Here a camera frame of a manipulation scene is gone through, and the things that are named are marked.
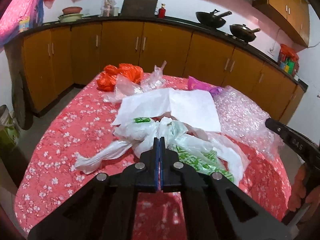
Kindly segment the right hand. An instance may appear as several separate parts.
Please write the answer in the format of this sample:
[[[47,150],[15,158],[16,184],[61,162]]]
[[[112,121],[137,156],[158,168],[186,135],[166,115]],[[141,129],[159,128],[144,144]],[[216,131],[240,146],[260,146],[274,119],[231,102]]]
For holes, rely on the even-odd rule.
[[[301,200],[305,198],[305,202],[310,204],[308,211],[305,213],[305,219],[312,217],[317,207],[319,206],[319,186],[314,188],[308,195],[306,195],[306,188],[303,185],[303,180],[306,176],[306,164],[303,164],[296,176],[294,184],[291,187],[291,196],[287,207],[290,211],[296,211],[301,206]]]

